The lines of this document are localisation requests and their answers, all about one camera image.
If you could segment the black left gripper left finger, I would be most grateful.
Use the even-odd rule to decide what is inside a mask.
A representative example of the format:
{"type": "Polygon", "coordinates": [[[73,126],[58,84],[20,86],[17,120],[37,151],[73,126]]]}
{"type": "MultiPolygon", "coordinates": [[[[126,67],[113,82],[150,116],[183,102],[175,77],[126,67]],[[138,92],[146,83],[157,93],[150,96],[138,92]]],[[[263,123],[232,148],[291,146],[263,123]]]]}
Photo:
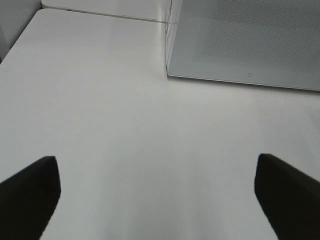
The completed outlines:
{"type": "Polygon", "coordinates": [[[39,240],[61,196],[55,156],[45,156],[0,184],[0,238],[39,240]]]}

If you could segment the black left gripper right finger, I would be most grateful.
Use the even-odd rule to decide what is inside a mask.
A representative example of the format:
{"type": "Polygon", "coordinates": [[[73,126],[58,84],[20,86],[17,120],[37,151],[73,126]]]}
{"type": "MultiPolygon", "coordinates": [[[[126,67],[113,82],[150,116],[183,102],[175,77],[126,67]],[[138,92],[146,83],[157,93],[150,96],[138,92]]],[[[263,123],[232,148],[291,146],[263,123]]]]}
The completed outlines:
{"type": "Polygon", "coordinates": [[[279,240],[320,238],[320,183],[280,158],[258,156],[254,193],[279,240]]]}

